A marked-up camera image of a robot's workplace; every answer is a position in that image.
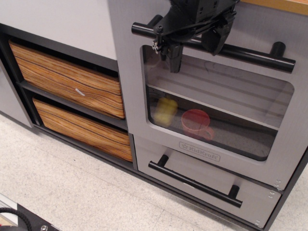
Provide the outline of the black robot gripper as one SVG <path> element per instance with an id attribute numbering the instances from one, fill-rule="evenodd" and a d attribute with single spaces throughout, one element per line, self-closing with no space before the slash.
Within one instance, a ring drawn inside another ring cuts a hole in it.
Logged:
<path id="1" fill-rule="evenodd" d="M 154 50 L 168 61 L 171 73 L 180 71 L 183 44 L 201 36 L 203 48 L 217 55 L 231 31 L 237 0 L 171 0 L 168 13 L 156 23 Z"/>

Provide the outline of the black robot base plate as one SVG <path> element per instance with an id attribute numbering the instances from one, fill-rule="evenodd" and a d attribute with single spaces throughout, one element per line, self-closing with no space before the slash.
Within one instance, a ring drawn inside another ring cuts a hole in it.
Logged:
<path id="1" fill-rule="evenodd" d="M 33 231 L 59 231 L 57 227 L 55 227 L 48 221 L 42 219 L 38 215 L 34 214 L 22 205 L 17 204 L 17 210 L 23 213 L 28 218 Z"/>

